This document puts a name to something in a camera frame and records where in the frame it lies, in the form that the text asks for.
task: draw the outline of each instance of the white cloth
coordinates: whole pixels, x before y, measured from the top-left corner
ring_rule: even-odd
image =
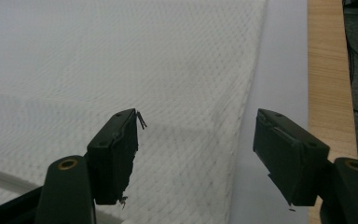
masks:
[[[42,185],[120,110],[135,223],[227,223],[266,0],[0,1],[0,172]]]

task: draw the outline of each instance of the wooden table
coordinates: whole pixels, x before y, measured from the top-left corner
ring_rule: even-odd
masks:
[[[341,4],[308,1],[309,130],[331,147],[331,161],[357,158]],[[320,223],[320,200],[317,205],[310,209],[310,223]]]

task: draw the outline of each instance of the loose thread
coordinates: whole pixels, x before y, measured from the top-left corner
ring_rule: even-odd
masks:
[[[293,208],[292,204],[290,203],[289,211],[295,212],[296,209]]]
[[[138,117],[139,122],[141,123],[142,129],[144,130],[145,128],[147,128],[147,124],[146,124],[144,118],[142,118],[141,112],[139,112],[139,111],[136,112],[136,116]]]
[[[121,210],[124,210],[124,207],[126,206],[126,200],[128,199],[129,197],[126,197],[124,196],[121,200],[120,200],[120,203],[123,204],[123,208]]]

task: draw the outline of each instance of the brass screw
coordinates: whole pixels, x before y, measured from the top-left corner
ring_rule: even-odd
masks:
[[[75,166],[77,166],[77,160],[66,159],[65,161],[62,161],[62,162],[60,162],[60,164],[58,164],[58,169],[59,170],[69,170]]]
[[[358,161],[357,160],[345,160],[345,164],[350,167],[352,170],[358,171]]]

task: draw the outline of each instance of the white towel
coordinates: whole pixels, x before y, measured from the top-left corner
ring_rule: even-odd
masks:
[[[0,172],[43,185],[120,110],[134,223],[227,223],[266,0],[1,0]]]

